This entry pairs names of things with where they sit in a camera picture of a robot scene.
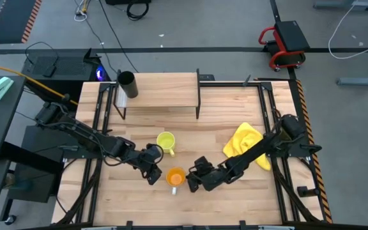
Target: black cylinder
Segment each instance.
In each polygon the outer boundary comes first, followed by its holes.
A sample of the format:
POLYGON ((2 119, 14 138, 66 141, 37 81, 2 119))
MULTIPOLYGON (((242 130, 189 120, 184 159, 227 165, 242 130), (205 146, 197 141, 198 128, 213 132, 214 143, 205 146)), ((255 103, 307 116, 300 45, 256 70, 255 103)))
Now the black cylinder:
POLYGON ((128 98, 135 98, 139 94, 137 84, 135 83, 134 74, 129 71, 121 72, 118 75, 118 83, 128 98))

